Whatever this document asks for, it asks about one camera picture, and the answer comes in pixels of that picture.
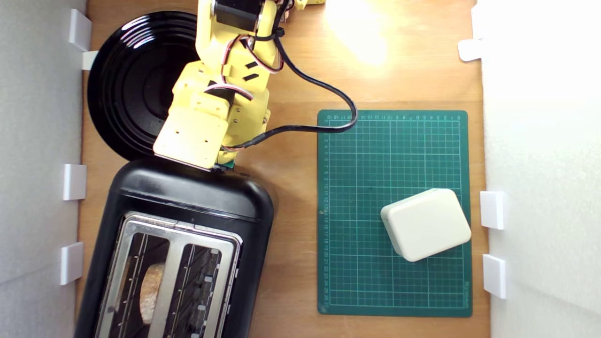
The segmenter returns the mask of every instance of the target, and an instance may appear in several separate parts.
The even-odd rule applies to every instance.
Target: white box
[[[77,242],[61,249],[61,285],[67,285],[84,273],[84,243]]]
[[[480,216],[482,226],[503,230],[505,228],[504,194],[496,191],[480,191]]]
[[[457,195],[430,189],[389,204],[380,212],[394,250],[406,260],[432,256],[472,237]]]
[[[489,254],[482,255],[484,290],[504,300],[507,298],[505,261]]]

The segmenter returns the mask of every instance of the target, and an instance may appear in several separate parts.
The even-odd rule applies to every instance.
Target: cutting mat
[[[326,110],[319,125],[350,112]],[[318,141],[318,310],[329,315],[469,317],[471,242],[408,262],[380,219],[387,204],[430,188],[455,191],[470,221],[464,111],[361,111]]]

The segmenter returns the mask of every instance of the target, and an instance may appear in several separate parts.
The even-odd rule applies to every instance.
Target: black cable
[[[284,8],[284,11],[286,9],[286,7],[288,6],[288,0],[284,0],[284,3],[282,4],[282,6],[280,7],[280,10],[282,8]],[[278,14],[276,15],[276,23],[279,23],[279,20],[281,19],[281,16],[283,14],[283,11],[278,10]],[[285,126],[280,126],[274,129],[271,129],[269,131],[266,131],[265,133],[259,134],[257,135],[255,138],[244,142],[242,144],[239,144],[237,146],[231,146],[231,147],[227,147],[228,149],[239,149],[239,148],[247,148],[250,146],[253,146],[255,144],[258,144],[274,135],[283,133],[283,132],[315,132],[315,133],[340,133],[340,132],[345,132],[349,129],[351,129],[355,123],[357,122],[358,119],[358,112],[357,112],[357,107],[355,106],[355,103],[353,102],[353,100],[344,92],[342,92],[341,90],[339,90],[336,87],[333,87],[323,81],[319,81],[318,79],[312,78],[311,76],[303,73],[300,69],[298,69],[294,63],[292,62],[292,60],[290,59],[290,57],[288,56],[288,54],[286,53],[286,51],[284,50],[284,46],[282,45],[282,42],[279,40],[279,35],[275,34],[276,30],[278,29],[278,25],[274,25],[274,30],[273,30],[273,42],[275,43],[276,48],[278,49],[282,59],[284,60],[284,62],[290,67],[290,69],[297,74],[299,77],[301,77],[303,80],[312,83],[314,85],[317,85],[319,87],[324,88],[325,90],[331,91],[332,93],[340,96],[340,98],[342,98],[349,106],[350,108],[350,121],[346,124],[343,124],[341,126],[336,126],[336,127],[326,127],[326,126],[304,126],[304,125],[296,125],[296,124],[288,124]]]

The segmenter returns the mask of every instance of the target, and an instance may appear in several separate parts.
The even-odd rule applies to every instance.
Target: wire
[[[246,50],[248,52],[250,52],[252,58],[255,60],[255,62],[265,68],[269,73],[271,74],[277,74],[279,73],[282,69],[284,69],[284,59],[282,59],[282,55],[279,53],[278,51],[278,62],[279,62],[279,66],[278,68],[273,68],[270,65],[266,64],[263,60],[261,60],[257,54],[255,54],[255,52],[252,50],[252,48],[250,47],[250,44],[248,43],[248,39],[250,38],[250,36],[245,36],[242,39],[240,39],[240,42],[242,43],[242,45],[246,48]]]
[[[296,132],[315,132],[315,133],[340,133],[340,132],[345,132],[349,129],[351,129],[352,127],[354,127],[354,125],[357,122],[358,119],[358,112],[357,112],[357,107],[355,106],[355,103],[353,102],[353,100],[344,92],[342,92],[341,90],[339,90],[336,87],[333,87],[323,81],[320,81],[318,79],[312,78],[311,76],[303,73],[300,69],[298,69],[294,63],[292,62],[292,60],[290,59],[290,57],[288,56],[288,54],[286,53],[284,46],[282,45],[282,42],[279,40],[279,36],[277,34],[275,34],[276,30],[278,29],[278,23],[281,19],[281,16],[283,15],[283,13],[285,12],[285,9],[288,7],[288,1],[289,0],[284,0],[284,3],[282,4],[282,6],[280,6],[277,14],[276,14],[276,19],[275,19],[275,23],[273,26],[273,42],[275,43],[275,46],[280,54],[281,59],[283,60],[283,62],[285,62],[290,69],[297,74],[298,76],[300,76],[303,80],[312,83],[314,85],[317,85],[319,87],[324,88],[325,90],[331,91],[332,93],[340,96],[341,99],[343,99],[349,106],[350,108],[350,121],[346,124],[343,124],[341,126],[336,126],[336,127],[326,127],[326,126],[304,126],[304,125],[295,125],[295,124],[288,124],[285,126],[280,126],[274,129],[271,129],[267,132],[264,132],[262,134],[259,134],[258,136],[256,136],[255,138],[244,142],[242,144],[238,144],[236,146],[228,146],[228,149],[240,149],[240,148],[248,148],[250,146],[253,146],[255,144],[258,144],[260,142],[263,142],[264,140],[283,133],[283,132],[291,132],[291,131],[296,131]]]
[[[252,95],[252,93],[248,90],[242,89],[236,85],[233,84],[214,84],[214,85],[210,85],[207,88],[205,88],[204,92],[207,93],[209,91],[212,91],[214,89],[230,89],[230,90],[234,90],[236,93],[242,95],[245,99],[252,101],[254,99],[254,96]]]
[[[238,36],[236,36],[235,38],[231,39],[230,42],[228,42],[227,47],[225,48],[224,57],[221,62],[221,74],[220,74],[221,82],[223,82],[225,84],[227,83],[227,81],[225,80],[225,76],[224,76],[225,65],[227,64],[227,61],[230,58],[231,49],[234,47],[234,44],[236,43],[236,41],[240,40],[241,37],[242,37],[242,35],[238,34]]]

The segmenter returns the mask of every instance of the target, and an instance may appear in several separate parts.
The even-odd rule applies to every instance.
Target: white plastic block
[[[482,255],[484,290],[504,300],[507,298],[505,261],[489,254]]]
[[[482,226],[503,230],[505,228],[504,194],[497,191],[480,191],[480,217]]]
[[[457,45],[459,58],[464,62],[470,62],[482,57],[482,41],[461,40]]]
[[[84,273],[84,243],[77,242],[61,249],[61,285],[67,285]]]
[[[472,236],[450,189],[430,189],[389,204],[380,216],[394,250],[410,262],[464,244]]]
[[[98,55],[98,51],[83,52],[81,69],[82,70],[92,70],[92,65],[94,64],[96,55]]]
[[[472,38],[480,40],[486,35],[486,12],[484,4],[472,7]]]
[[[82,52],[90,50],[92,38],[92,21],[80,11],[71,9],[71,22],[69,25],[69,42]]]
[[[88,167],[81,164],[65,164],[63,200],[83,200],[86,193]]]

